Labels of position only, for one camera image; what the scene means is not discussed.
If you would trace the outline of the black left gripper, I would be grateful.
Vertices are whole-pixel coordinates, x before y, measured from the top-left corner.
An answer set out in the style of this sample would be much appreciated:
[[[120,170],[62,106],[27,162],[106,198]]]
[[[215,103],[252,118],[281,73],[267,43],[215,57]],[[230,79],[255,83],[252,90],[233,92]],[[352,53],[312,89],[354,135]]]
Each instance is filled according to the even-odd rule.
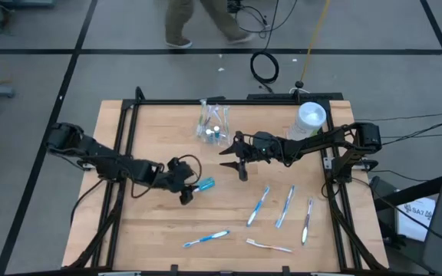
[[[170,192],[194,192],[200,177],[181,158],[174,157],[167,163],[168,171],[158,174],[155,187]]]

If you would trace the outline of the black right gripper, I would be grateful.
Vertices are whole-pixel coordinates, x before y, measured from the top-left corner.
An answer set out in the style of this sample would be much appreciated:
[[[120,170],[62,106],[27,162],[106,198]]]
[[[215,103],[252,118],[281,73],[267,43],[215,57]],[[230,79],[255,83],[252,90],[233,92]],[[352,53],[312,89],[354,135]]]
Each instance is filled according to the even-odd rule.
[[[236,154],[238,162],[220,163],[221,166],[235,169],[237,172],[245,163],[266,161],[271,159],[283,161],[282,139],[270,133],[259,131],[255,134],[247,134],[236,131],[231,146],[220,152],[220,155]]]

